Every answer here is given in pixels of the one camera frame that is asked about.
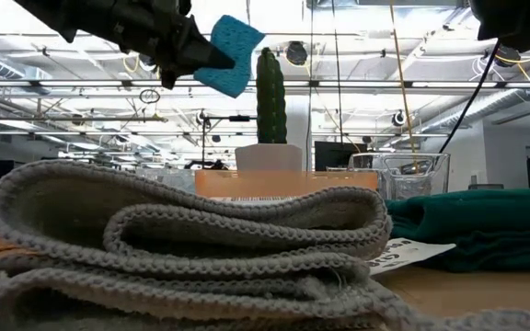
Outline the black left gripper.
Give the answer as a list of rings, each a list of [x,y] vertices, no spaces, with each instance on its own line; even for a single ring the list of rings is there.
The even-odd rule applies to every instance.
[[[161,85],[171,89],[177,79],[201,68],[233,69],[236,62],[199,32],[189,15],[190,0],[117,0],[112,7],[119,44],[151,58]]]

